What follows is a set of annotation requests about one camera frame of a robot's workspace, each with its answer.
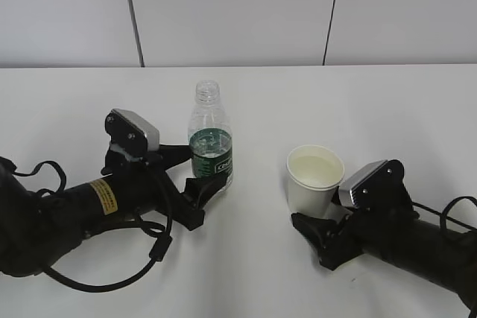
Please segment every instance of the yellow warning label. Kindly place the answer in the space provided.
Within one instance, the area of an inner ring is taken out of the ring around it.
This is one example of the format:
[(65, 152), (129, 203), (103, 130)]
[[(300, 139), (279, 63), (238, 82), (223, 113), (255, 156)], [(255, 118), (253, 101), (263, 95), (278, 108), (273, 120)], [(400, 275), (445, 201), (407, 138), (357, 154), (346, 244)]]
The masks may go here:
[(118, 211), (118, 202), (107, 182), (102, 179), (97, 179), (94, 182), (91, 182), (90, 185), (95, 189), (96, 195), (98, 195), (98, 199), (103, 206), (105, 215)]

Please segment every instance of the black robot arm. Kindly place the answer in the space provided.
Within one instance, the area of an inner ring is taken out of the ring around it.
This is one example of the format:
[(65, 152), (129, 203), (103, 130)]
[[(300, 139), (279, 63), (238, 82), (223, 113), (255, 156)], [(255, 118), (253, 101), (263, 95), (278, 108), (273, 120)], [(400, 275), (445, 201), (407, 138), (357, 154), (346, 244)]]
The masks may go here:
[[(105, 177), (65, 189), (66, 175), (52, 161), (21, 174), (8, 159), (0, 159), (0, 271), (17, 277), (41, 272), (77, 290), (106, 292), (125, 287), (161, 261), (172, 242), (172, 221), (189, 230), (203, 225), (203, 207), (224, 187), (227, 175), (187, 179), (183, 193), (167, 174), (187, 161), (187, 145), (162, 145), (159, 131), (131, 111), (113, 109), (105, 121), (111, 136)], [(27, 191), (15, 178), (34, 175), (51, 165), (60, 176), (56, 191)], [(156, 210), (167, 224), (144, 221)], [(150, 261), (135, 276), (104, 286), (90, 286), (66, 278), (51, 266), (84, 239), (113, 229), (140, 228), (155, 239)]]
[[(404, 167), (397, 160), (371, 163), (344, 182), (333, 201), (349, 209), (341, 221), (317, 219), (295, 213), (293, 226), (317, 250), (320, 264), (330, 270), (369, 253), (456, 292), (476, 313), (477, 230), (447, 217), (462, 199), (454, 200), (440, 215), (440, 226), (419, 220), (402, 180)], [(446, 220), (466, 228), (447, 229)]]

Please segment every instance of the water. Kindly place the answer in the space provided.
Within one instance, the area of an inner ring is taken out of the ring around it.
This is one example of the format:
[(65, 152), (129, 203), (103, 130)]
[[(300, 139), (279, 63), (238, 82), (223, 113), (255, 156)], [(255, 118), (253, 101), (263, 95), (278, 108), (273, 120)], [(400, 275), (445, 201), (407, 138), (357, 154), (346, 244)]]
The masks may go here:
[(293, 175), (303, 184), (325, 188), (339, 181), (341, 172), (332, 163), (319, 156), (302, 156), (290, 161)]
[(232, 137), (225, 130), (205, 128), (192, 135), (192, 170), (197, 178), (216, 173), (228, 174), (228, 188), (232, 182)]

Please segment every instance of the white wall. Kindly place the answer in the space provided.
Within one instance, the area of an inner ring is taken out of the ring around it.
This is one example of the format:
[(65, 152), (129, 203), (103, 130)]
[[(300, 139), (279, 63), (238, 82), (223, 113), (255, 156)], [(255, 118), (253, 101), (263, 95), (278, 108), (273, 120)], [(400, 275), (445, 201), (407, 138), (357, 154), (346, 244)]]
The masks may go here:
[(0, 67), (139, 65), (127, 0), (0, 5)]
[(146, 66), (320, 65), (332, 0), (133, 0)]
[(336, 0), (327, 65), (475, 63), (476, 0)]

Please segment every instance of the green bottle label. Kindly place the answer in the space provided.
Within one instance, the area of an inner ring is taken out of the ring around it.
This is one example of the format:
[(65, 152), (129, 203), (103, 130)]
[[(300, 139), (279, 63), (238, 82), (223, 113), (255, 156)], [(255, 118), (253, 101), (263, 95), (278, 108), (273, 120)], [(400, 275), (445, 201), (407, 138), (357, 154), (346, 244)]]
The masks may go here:
[(192, 149), (192, 171), (196, 178), (216, 173), (232, 173), (232, 136), (225, 130), (199, 130), (189, 143)]

